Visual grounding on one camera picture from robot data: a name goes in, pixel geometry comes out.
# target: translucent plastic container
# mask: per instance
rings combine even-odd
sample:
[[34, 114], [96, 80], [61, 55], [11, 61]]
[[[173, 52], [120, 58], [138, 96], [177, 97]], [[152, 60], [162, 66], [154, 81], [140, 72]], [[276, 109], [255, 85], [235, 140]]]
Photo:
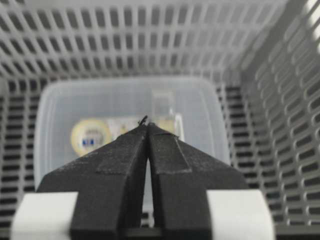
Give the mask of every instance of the translucent plastic container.
[[[74, 143], [75, 131], [81, 132], [88, 124], [107, 122], [107, 132], [114, 139], [121, 133], [121, 129], [116, 129], [119, 122], [127, 121], [123, 125], [128, 131], [145, 115], [152, 121], [178, 117], [182, 140], [230, 163], [216, 91], [201, 78], [162, 76], [60, 82], [49, 86], [40, 100], [34, 147], [36, 187], [46, 173], [85, 153], [77, 147], [77, 140]], [[100, 135], [81, 138], [80, 148], [83, 150], [84, 145], [101, 138]], [[144, 201], [144, 205], [152, 204], [148, 172]]]

